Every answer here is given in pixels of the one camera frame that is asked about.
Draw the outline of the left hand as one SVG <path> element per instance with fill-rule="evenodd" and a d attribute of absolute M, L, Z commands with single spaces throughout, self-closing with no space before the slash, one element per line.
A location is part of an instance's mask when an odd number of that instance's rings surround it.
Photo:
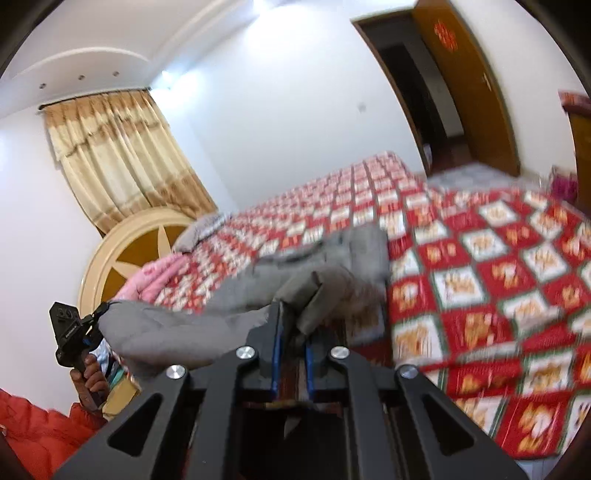
<path fill-rule="evenodd" d="M 89 412 L 97 413 L 106 401 L 110 387 L 96 357 L 88 354 L 83 360 L 83 370 L 72 369 L 70 378 L 80 404 Z"/>

